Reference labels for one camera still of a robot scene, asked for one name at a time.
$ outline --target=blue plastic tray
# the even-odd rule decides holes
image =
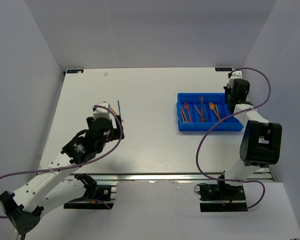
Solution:
[[[201,111],[200,97],[203,96],[203,111],[206,122],[201,122],[201,117],[196,107]],[[191,115],[192,123],[185,123],[182,121],[181,109],[182,106],[186,117],[189,121],[188,112],[185,109],[185,102],[188,102],[189,112]],[[178,93],[178,101],[176,109],[178,114],[178,128],[179,131],[208,131],[216,122],[218,118],[216,114],[210,110],[209,103],[217,104],[220,118],[230,115],[227,105],[225,104],[224,93]],[[244,126],[234,117],[231,117],[224,122],[220,123],[213,131],[241,131]]]

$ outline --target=wire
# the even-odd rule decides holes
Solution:
[[[196,194],[200,194],[200,191],[196,191],[196,187],[197,187],[197,186],[200,186],[201,184],[208,185],[208,183],[204,183],[204,182],[203,182],[203,183],[198,183],[197,185],[195,185],[193,191],[194,191]]]
[[[98,196],[95,200],[99,200],[100,198],[102,198],[104,194],[102,193],[100,196]]]
[[[264,101],[263,103],[261,103],[261,104],[255,106],[255,107],[252,106],[251,108],[244,109],[244,110],[238,111],[238,112],[236,112],[236,113],[230,114],[230,115],[228,115],[228,116],[222,118],[222,119],[221,119],[220,121],[218,121],[215,125],[213,125],[213,126],[212,126],[212,127],[204,134],[204,136],[202,137],[202,139],[201,139],[201,141],[200,141],[200,143],[199,143],[199,146],[198,146],[198,148],[197,148],[197,150],[196,150],[196,155],[195,155],[195,164],[196,164],[196,167],[197,167],[197,169],[199,170],[199,172],[202,173],[206,178],[211,179],[211,180],[223,181],[223,182],[227,181],[227,182],[239,182],[239,183],[243,183],[243,182],[244,182],[244,183],[258,183],[258,184],[260,184],[260,185],[262,186],[262,188],[263,188],[262,195],[261,195],[260,199],[259,199],[255,204],[253,204],[253,205],[251,205],[251,206],[245,208],[245,210],[247,210],[247,209],[251,209],[251,208],[255,207],[256,205],[258,205],[258,204],[261,202],[261,200],[264,198],[265,193],[266,193],[266,187],[265,187],[265,185],[264,185],[262,182],[260,182],[260,181],[258,181],[258,180],[242,181],[242,180],[236,180],[236,179],[220,179],[220,178],[216,178],[216,177],[213,177],[213,176],[209,176],[209,175],[206,174],[204,171],[202,171],[202,169],[201,169],[201,167],[200,167],[200,165],[199,165],[199,152],[200,152],[201,146],[202,146],[202,144],[204,143],[204,140],[205,140],[205,139],[207,138],[207,136],[211,133],[211,131],[212,131],[213,129],[215,129],[216,126],[218,126],[218,125],[219,125],[220,123],[222,123],[223,121],[225,121],[225,120],[227,120],[227,119],[229,119],[229,118],[232,118],[232,117],[235,116],[235,115],[242,114],[242,113],[244,113],[244,112],[248,112],[248,111],[251,111],[251,110],[254,110],[254,109],[257,109],[257,108],[262,107],[263,105],[265,105],[265,104],[268,102],[268,100],[269,100],[269,98],[270,98],[270,95],[271,95],[271,84],[270,84],[270,81],[269,81],[268,77],[267,77],[263,72],[261,72],[261,71],[255,69],[255,68],[252,68],[252,67],[241,67],[241,68],[237,68],[237,69],[233,70],[233,71],[230,72],[229,74],[232,74],[232,73],[235,72],[235,71],[240,71],[240,70],[244,70],[244,69],[255,71],[255,72],[261,74],[261,75],[265,78],[265,80],[266,80],[266,82],[267,82],[267,84],[268,84],[268,96],[266,97],[266,99],[265,99],[265,101]]]
[[[118,123],[118,126],[120,128],[120,136],[119,136],[119,139],[118,139],[118,142],[116,143],[116,145],[110,149],[108,152],[106,152],[105,154],[93,159],[93,160],[90,160],[90,161],[87,161],[85,163],[81,163],[81,164],[78,164],[78,165],[73,165],[73,166],[64,166],[64,167],[56,167],[56,168],[52,168],[51,170],[52,171],[62,171],[62,170],[67,170],[67,169],[76,169],[76,168],[79,168],[79,167],[82,167],[84,165],[88,165],[88,164],[92,164],[100,159],[103,159],[104,157],[108,156],[110,153],[112,153],[117,147],[118,145],[120,144],[121,140],[122,140],[122,137],[123,137],[123,128],[121,126],[121,123],[120,123],[120,120],[117,118],[117,116],[108,108],[106,108],[105,106],[100,106],[100,105],[95,105],[94,106],[95,108],[101,108],[101,109],[105,109],[107,110],[110,114],[112,114],[114,116],[114,119],[115,121]],[[29,171],[17,171],[17,172],[12,172],[12,173],[8,173],[8,174],[5,174],[5,175],[2,175],[0,176],[0,180],[1,179],[4,179],[4,178],[7,178],[7,177],[11,177],[11,176],[17,176],[17,175],[23,175],[23,174],[39,174],[39,173],[49,173],[51,171],[50,169],[40,169],[40,170],[29,170]],[[4,215],[0,215],[0,219],[7,219],[8,217],[7,216],[4,216]]]
[[[232,204],[232,202],[233,202],[234,200],[235,200],[235,196],[233,195],[232,198],[231,198],[231,200],[230,200],[228,203],[223,203],[222,206],[226,207],[226,206]]]
[[[95,199],[95,201],[105,205],[107,209],[111,210],[111,207],[108,204],[106,204],[104,201],[101,201],[101,200],[98,200],[98,199]]]

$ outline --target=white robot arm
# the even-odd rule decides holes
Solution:
[[[99,103],[99,106],[110,109],[108,103]],[[93,117],[86,119],[88,129],[78,132],[62,148],[61,153],[47,166],[49,172],[36,175],[14,192],[5,191],[0,195],[3,211],[20,235],[31,231],[44,215],[61,205],[78,198],[93,200],[102,194],[104,186],[97,185],[87,174],[76,176],[61,189],[54,188],[79,169],[80,164],[101,153],[106,143],[119,139],[121,134],[121,139],[124,138],[123,132],[121,133],[121,116],[116,117],[119,123],[116,122],[117,128],[114,128],[107,110],[93,108]],[[110,199],[110,190],[109,186],[109,196],[102,197]]]
[[[246,211],[243,182],[255,171],[276,164],[280,156],[282,126],[264,119],[253,109],[252,103],[246,101],[250,84],[242,79],[240,71],[233,72],[229,78],[224,89],[225,103],[230,113],[251,110],[234,116],[244,126],[239,159],[221,174],[217,184],[200,185],[202,212]],[[229,204],[234,200],[238,204]]]

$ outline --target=white enclosure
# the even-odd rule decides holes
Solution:
[[[300,228],[300,0],[0,0],[0,175],[38,167],[62,71],[216,66],[268,75],[259,112],[283,127],[271,170]],[[264,80],[244,78],[263,101]],[[30,177],[0,181],[0,193]],[[0,219],[0,240],[11,229]]]

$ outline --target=orange spoon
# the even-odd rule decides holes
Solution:
[[[216,110],[215,110],[215,107],[216,107],[216,106],[215,106],[212,102],[210,102],[209,105],[210,105],[210,110],[213,111],[213,112],[215,113],[215,115],[217,116],[217,118],[218,118],[219,121],[220,121],[221,119],[220,119],[218,113],[217,113]]]

